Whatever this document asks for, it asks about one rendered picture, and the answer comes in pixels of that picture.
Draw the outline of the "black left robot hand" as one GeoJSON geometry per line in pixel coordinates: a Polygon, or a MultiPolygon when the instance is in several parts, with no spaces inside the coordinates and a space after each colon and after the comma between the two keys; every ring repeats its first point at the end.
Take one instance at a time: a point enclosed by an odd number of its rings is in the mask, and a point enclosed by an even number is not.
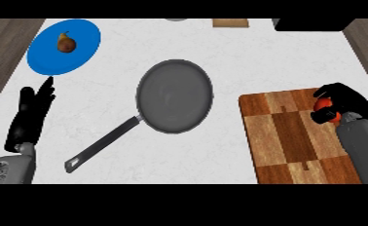
{"type": "Polygon", "coordinates": [[[12,121],[5,150],[21,152],[21,145],[36,144],[40,139],[43,122],[55,99],[53,77],[42,84],[39,91],[33,87],[22,87],[19,97],[19,111],[12,121]]]}

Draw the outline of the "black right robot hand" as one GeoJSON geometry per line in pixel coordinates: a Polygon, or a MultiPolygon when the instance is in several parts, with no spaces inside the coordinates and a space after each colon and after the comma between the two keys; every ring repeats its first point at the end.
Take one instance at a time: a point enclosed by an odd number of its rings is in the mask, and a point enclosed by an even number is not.
{"type": "Polygon", "coordinates": [[[368,119],[368,99],[343,83],[324,85],[314,93],[314,96],[318,98],[327,97],[342,115],[352,112],[364,119],[368,119]]]}

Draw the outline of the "red tomato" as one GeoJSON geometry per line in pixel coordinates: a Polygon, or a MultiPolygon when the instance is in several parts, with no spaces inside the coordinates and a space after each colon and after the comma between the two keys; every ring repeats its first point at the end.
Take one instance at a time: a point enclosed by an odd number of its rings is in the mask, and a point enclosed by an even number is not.
{"type": "Polygon", "coordinates": [[[316,100],[311,117],[318,124],[336,123],[342,119],[342,113],[333,107],[333,101],[327,97],[316,100]]]}

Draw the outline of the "wooden cutting board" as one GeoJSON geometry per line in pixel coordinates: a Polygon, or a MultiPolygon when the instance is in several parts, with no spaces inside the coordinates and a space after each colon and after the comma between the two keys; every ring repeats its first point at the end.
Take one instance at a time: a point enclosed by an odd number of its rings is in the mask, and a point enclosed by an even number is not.
{"type": "Polygon", "coordinates": [[[336,134],[311,118],[312,89],[244,94],[238,107],[262,184],[358,184],[359,176],[336,134]]]}

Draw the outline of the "dark grey frying pan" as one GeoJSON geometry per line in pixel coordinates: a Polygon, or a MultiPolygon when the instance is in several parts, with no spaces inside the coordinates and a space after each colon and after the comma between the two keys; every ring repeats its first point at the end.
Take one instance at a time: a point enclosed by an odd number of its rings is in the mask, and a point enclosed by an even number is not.
{"type": "Polygon", "coordinates": [[[157,63],[142,76],[136,88],[138,115],[65,162],[73,173],[101,150],[138,126],[139,122],[158,132],[179,134],[204,121],[213,105],[213,84],[203,68],[183,59],[157,63]]]}

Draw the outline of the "blue round plate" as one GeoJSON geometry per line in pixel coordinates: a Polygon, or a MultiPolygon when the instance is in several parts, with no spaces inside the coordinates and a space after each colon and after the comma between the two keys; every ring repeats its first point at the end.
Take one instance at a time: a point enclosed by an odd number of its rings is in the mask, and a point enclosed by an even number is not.
{"type": "Polygon", "coordinates": [[[42,75],[65,74],[80,68],[93,57],[101,44],[101,30],[86,19],[67,19],[50,25],[36,36],[27,50],[27,63],[42,75]],[[77,42],[70,53],[58,50],[58,39],[65,33],[77,42]]]}

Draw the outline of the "brown pear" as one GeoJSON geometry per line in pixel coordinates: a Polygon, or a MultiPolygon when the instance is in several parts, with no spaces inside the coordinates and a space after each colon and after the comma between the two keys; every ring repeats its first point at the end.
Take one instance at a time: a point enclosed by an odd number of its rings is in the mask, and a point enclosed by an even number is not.
{"type": "Polygon", "coordinates": [[[67,33],[62,33],[58,39],[58,50],[62,53],[71,53],[76,50],[76,48],[77,48],[76,40],[68,36],[67,33]]]}

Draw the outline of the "black appliance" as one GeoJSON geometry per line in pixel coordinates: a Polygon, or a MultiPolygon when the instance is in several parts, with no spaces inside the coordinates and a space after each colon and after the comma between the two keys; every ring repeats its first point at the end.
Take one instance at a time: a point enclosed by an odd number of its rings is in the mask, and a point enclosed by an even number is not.
{"type": "Polygon", "coordinates": [[[277,31],[342,31],[352,19],[272,19],[277,31]]]}

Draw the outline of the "pale wooden block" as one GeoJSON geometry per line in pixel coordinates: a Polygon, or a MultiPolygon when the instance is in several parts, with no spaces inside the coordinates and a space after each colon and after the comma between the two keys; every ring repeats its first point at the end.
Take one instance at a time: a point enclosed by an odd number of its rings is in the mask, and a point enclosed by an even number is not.
{"type": "Polygon", "coordinates": [[[213,26],[215,27],[248,27],[248,20],[247,19],[213,19],[213,26]]]}

